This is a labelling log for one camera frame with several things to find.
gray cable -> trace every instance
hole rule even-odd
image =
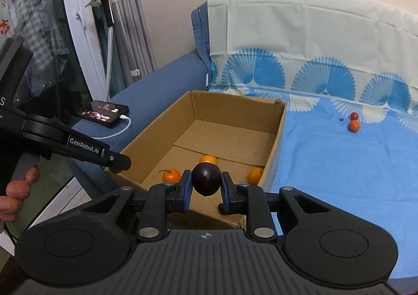
[[[104,101],[109,100],[110,95],[110,78],[112,75],[112,57],[113,57],[113,26],[109,27],[109,33],[107,35],[107,64],[106,64],[106,94]]]

phone screen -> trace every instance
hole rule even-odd
[[[120,115],[126,114],[129,108],[125,105],[93,101],[79,115],[85,119],[109,126],[118,121]]]

small orange fruit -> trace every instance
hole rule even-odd
[[[171,183],[178,183],[180,182],[181,175],[176,169],[170,170],[161,170],[162,174],[162,181],[163,182],[171,182]]]
[[[357,132],[360,130],[360,123],[358,120],[352,120],[348,123],[348,130],[351,132]]]
[[[256,186],[260,181],[261,176],[263,175],[263,171],[264,169],[260,167],[252,168],[247,176],[247,182],[253,186]]]
[[[218,158],[216,158],[215,156],[211,156],[209,154],[200,157],[200,161],[199,161],[199,163],[212,163],[212,164],[216,164],[217,162],[218,162]]]

white charging cable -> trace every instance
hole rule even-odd
[[[120,130],[119,132],[117,132],[117,133],[115,133],[115,134],[112,134],[112,135],[110,135],[110,136],[107,136],[107,137],[99,137],[99,138],[95,138],[95,137],[92,137],[93,139],[108,139],[108,138],[112,138],[112,137],[115,137],[115,136],[118,136],[118,135],[120,135],[122,132],[125,132],[129,127],[130,127],[130,124],[131,124],[131,119],[128,117],[128,116],[125,116],[125,115],[120,115],[120,119],[127,119],[128,120],[128,125],[123,129],[123,130]]]

small red fruit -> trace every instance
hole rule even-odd
[[[349,122],[348,124],[348,130],[350,130],[351,132],[357,132],[360,130],[360,123],[358,120],[352,120],[351,122]]]
[[[359,119],[359,115],[356,112],[353,112],[352,114],[350,114],[350,120],[358,120]]]

